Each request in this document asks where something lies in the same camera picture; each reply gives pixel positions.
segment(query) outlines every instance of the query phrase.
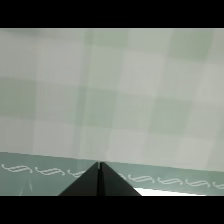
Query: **black triangular object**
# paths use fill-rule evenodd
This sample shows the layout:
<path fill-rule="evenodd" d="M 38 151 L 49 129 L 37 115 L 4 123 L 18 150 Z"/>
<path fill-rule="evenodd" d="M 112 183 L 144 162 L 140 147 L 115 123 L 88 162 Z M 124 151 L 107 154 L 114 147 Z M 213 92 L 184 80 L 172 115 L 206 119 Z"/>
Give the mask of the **black triangular object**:
<path fill-rule="evenodd" d="M 100 169 L 103 173 L 105 196 L 141 196 L 106 163 L 100 163 Z"/>
<path fill-rule="evenodd" d="M 60 196 L 141 195 L 106 163 L 95 163 Z"/>
<path fill-rule="evenodd" d="M 59 196 L 97 196 L 98 163 L 91 166 Z"/>

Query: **gingham pattern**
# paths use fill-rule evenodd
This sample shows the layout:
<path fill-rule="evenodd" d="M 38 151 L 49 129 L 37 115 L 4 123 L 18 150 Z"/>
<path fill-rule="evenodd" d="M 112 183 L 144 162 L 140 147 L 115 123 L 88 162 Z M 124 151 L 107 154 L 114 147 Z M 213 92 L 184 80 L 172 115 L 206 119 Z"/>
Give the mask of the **gingham pattern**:
<path fill-rule="evenodd" d="M 224 29 L 1 29 L 0 151 L 224 171 Z"/>

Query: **teal border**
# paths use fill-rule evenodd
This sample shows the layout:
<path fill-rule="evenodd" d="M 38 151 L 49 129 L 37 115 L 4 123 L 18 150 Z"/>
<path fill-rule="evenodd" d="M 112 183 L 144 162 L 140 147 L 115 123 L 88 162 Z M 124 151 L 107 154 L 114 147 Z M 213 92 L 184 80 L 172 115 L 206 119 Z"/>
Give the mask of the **teal border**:
<path fill-rule="evenodd" d="M 0 152 L 0 195 L 59 195 L 96 161 Z M 107 162 L 133 187 L 224 195 L 224 172 Z"/>

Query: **white bright patch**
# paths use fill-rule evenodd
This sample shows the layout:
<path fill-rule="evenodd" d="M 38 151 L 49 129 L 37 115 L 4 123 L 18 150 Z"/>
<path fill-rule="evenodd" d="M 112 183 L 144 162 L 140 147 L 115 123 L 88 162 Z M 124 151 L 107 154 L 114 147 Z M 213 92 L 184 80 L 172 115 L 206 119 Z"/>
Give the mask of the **white bright patch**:
<path fill-rule="evenodd" d="M 142 196 L 205 196 L 198 194 L 187 194 L 187 193 L 179 193 L 172 191 L 160 191 L 160 190 L 152 190 L 152 189 L 143 189 L 143 188 L 135 188 L 139 194 Z"/>

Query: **green and white checkered fabric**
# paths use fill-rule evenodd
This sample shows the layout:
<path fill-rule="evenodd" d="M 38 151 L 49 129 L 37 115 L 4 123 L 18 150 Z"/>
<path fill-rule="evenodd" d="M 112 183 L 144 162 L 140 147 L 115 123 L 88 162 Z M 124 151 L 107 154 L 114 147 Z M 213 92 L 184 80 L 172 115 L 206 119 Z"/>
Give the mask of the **green and white checkered fabric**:
<path fill-rule="evenodd" d="M 224 29 L 1 29 L 0 151 L 224 171 Z"/>

